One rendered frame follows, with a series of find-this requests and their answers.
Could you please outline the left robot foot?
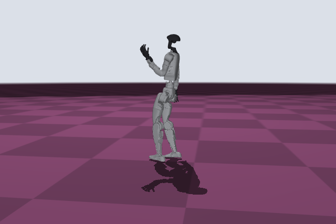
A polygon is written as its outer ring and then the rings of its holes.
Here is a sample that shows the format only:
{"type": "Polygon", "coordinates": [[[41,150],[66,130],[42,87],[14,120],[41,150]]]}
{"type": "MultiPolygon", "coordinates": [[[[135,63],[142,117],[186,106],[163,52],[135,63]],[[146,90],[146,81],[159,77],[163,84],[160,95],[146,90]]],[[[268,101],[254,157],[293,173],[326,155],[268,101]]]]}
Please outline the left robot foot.
{"type": "Polygon", "coordinates": [[[149,158],[153,159],[153,160],[158,160],[158,161],[161,161],[161,162],[165,161],[165,156],[164,155],[161,155],[161,156],[157,156],[157,154],[156,155],[150,155],[149,158]]]}

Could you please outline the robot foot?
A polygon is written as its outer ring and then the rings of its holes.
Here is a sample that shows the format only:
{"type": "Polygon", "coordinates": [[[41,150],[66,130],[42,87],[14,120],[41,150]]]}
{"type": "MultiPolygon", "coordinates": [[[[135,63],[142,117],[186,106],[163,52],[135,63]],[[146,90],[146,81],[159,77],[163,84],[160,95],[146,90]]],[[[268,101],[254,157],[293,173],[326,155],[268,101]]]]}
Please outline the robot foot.
{"type": "Polygon", "coordinates": [[[164,155],[161,155],[161,156],[157,156],[157,154],[156,155],[150,155],[149,158],[153,159],[153,160],[158,160],[158,161],[161,161],[161,162],[165,161],[165,156],[164,155]]]}
{"type": "Polygon", "coordinates": [[[182,157],[180,152],[175,152],[175,153],[171,152],[171,153],[169,153],[167,155],[164,155],[164,156],[165,157],[182,157]]]}

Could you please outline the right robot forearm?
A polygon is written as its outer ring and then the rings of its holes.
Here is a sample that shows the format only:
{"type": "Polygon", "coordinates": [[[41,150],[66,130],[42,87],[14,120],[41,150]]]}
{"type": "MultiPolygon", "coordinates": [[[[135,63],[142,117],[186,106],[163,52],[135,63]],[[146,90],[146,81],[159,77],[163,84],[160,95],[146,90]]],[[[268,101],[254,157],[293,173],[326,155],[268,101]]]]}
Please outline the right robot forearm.
{"type": "Polygon", "coordinates": [[[178,80],[180,78],[180,74],[177,76],[177,80],[176,81],[173,81],[173,84],[174,84],[174,88],[177,90],[177,87],[178,87],[178,80]]]}

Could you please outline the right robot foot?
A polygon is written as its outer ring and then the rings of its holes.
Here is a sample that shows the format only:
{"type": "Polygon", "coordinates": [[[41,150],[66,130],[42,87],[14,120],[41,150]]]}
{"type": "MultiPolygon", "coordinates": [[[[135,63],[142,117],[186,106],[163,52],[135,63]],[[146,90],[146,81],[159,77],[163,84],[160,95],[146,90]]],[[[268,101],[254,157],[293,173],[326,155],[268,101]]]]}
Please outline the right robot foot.
{"type": "Polygon", "coordinates": [[[171,152],[171,153],[169,153],[167,155],[164,155],[164,156],[165,157],[182,157],[180,152],[175,152],[175,153],[171,152]]]}

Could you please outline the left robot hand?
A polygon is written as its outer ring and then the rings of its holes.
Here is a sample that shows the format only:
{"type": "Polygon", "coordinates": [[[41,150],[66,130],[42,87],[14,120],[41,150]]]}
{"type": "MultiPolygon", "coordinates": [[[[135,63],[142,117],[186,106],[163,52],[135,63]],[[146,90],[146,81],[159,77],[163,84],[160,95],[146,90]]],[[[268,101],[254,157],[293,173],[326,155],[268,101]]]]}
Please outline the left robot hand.
{"type": "Polygon", "coordinates": [[[146,60],[150,60],[151,62],[153,61],[153,59],[151,58],[151,56],[149,56],[149,47],[148,47],[148,51],[146,50],[145,48],[146,44],[145,45],[142,45],[140,47],[140,51],[142,52],[143,56],[146,57],[146,60]]]}

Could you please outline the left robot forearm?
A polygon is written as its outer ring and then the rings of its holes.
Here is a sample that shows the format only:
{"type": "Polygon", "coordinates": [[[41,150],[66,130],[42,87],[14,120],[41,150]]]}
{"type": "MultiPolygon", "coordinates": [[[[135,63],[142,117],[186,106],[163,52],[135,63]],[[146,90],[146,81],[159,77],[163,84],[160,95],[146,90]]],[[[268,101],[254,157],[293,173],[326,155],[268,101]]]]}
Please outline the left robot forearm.
{"type": "Polygon", "coordinates": [[[163,76],[163,72],[160,70],[160,68],[153,61],[151,62],[148,59],[147,63],[149,64],[149,67],[152,68],[157,75],[163,76]]]}

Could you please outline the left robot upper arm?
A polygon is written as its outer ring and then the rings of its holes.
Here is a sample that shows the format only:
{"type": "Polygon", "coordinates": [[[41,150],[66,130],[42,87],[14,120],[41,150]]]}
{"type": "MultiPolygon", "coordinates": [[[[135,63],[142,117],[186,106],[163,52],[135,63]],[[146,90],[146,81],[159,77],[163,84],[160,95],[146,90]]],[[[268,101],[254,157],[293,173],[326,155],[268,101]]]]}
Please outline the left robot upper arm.
{"type": "MultiPolygon", "coordinates": [[[[163,72],[163,76],[166,75],[167,70],[169,68],[169,65],[173,61],[173,58],[174,58],[173,54],[168,53],[168,54],[165,55],[162,70],[161,70],[163,72]]],[[[163,76],[161,76],[161,77],[163,77],[163,76]]]]}

